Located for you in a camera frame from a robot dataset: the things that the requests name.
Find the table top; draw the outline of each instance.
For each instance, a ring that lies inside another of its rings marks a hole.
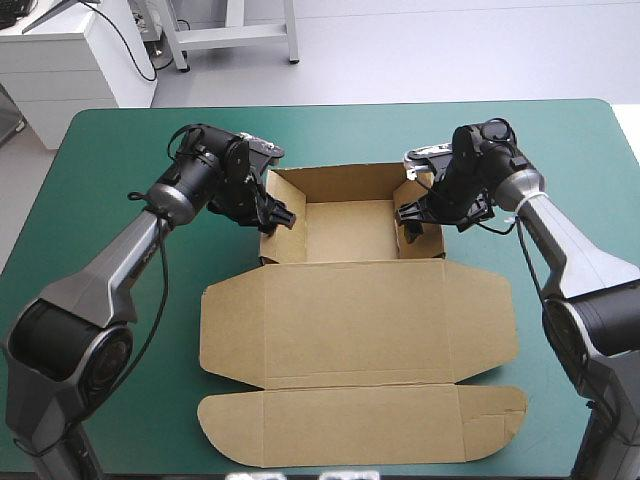
[[[609,105],[598,100],[308,107],[93,110],[73,121],[14,251],[0,276],[5,331],[42,286],[70,274],[138,212],[126,200],[168,166],[167,140],[187,123],[246,131],[283,146],[281,165],[400,160],[404,151],[448,141],[454,128],[491,117],[515,128],[519,145],[547,177],[554,202],[601,248],[640,263],[640,168]],[[493,221],[501,225],[500,215]],[[566,379],[540,324],[540,307],[515,234],[445,228],[448,258],[506,276],[513,286],[520,353],[513,362],[465,383],[517,385],[529,412],[516,438],[497,454],[467,464],[383,466],[386,474],[567,475],[588,410]],[[251,387],[203,371],[198,363],[200,296],[211,283],[258,265],[258,234],[203,212],[167,240],[171,292],[144,360],[86,428],[105,471],[225,473],[248,470],[220,455],[196,417],[210,394]],[[546,268],[534,261],[541,276]],[[156,258],[134,288],[138,346],[161,293]],[[6,385],[6,366],[0,362]],[[0,392],[0,412],[4,411]],[[30,470],[0,429],[0,470]],[[284,469],[315,473],[320,468]]]

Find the white cable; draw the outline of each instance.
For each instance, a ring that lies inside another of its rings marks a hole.
[[[524,198],[522,200],[520,200],[520,203],[518,203],[518,206],[514,210],[515,214],[518,215],[518,212],[520,211],[522,206],[525,203],[527,203],[529,200],[531,200],[532,198],[535,198],[535,197],[547,197],[547,198],[549,198],[549,195],[547,195],[545,192],[531,192],[531,193],[528,193],[527,195],[524,196]]]

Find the white cabinet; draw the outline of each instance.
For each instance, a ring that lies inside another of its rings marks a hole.
[[[49,149],[60,146],[76,113],[149,107],[157,83],[138,74],[115,30],[82,4],[22,35],[53,3],[39,0],[31,15],[0,30],[0,84]],[[103,0],[98,8],[118,26],[145,75],[153,77],[127,0]]]

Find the cardboard box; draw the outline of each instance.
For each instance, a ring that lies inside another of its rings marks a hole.
[[[200,340],[205,370],[264,390],[203,399],[211,443],[261,467],[464,462],[504,447],[525,395],[456,382],[515,357],[508,282],[425,258],[444,251],[439,227],[403,250],[393,211],[422,191],[402,165],[277,170],[267,185],[298,222],[262,239],[267,265],[206,290]]]
[[[431,184],[431,178],[424,181]],[[424,195],[402,163],[270,170],[267,189],[295,212],[293,230],[279,228],[260,242],[267,263],[353,262],[444,255],[439,225],[408,244],[394,212]]]

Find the white floor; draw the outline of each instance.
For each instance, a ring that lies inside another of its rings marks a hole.
[[[221,1],[174,0],[194,28]],[[253,0],[250,22],[281,16]],[[192,52],[160,72],[154,107],[602,98],[640,158],[640,1],[297,0],[301,62],[285,45]],[[0,269],[54,152],[27,129],[0,148]]]

